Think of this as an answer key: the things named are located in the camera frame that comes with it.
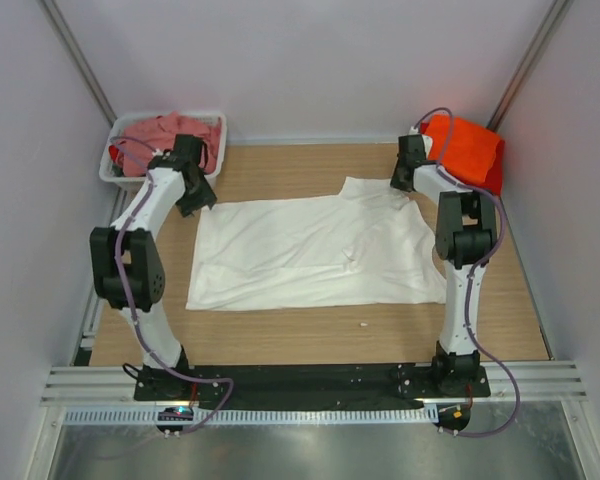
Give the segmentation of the white t shirt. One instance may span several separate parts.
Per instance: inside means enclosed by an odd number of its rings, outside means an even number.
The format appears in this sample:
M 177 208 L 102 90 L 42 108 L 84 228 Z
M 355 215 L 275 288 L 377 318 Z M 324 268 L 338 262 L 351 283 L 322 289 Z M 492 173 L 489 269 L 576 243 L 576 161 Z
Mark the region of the white t shirt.
M 222 203 L 202 212 L 187 309 L 256 311 L 442 304 L 434 234 L 388 181 L 335 195 Z

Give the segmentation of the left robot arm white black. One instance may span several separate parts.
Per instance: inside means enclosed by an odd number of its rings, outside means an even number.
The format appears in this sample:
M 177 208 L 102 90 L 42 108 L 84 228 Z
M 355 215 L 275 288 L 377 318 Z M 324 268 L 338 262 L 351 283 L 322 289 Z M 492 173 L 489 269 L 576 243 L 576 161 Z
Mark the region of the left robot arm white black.
M 200 166 L 207 158 L 204 140 L 176 135 L 170 149 L 153 153 L 129 206 L 89 237 L 95 293 L 127 321 L 143 351 L 142 372 L 157 376 L 158 389 L 172 400 L 184 398 L 195 380 L 163 305 L 166 273 L 156 239 L 172 209 L 188 217 L 216 204 Z

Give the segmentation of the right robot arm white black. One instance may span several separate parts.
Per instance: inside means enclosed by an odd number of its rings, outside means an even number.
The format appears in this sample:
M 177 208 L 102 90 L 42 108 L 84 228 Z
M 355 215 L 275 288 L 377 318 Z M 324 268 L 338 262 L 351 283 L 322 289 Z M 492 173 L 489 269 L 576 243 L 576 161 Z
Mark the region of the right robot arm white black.
M 434 247 L 446 274 L 444 322 L 431 364 L 400 367 L 400 391 L 406 398 L 487 396 L 477 317 L 486 256 L 498 242 L 495 206 L 428 159 L 422 134 L 399 138 L 390 186 L 420 193 L 437 206 Z

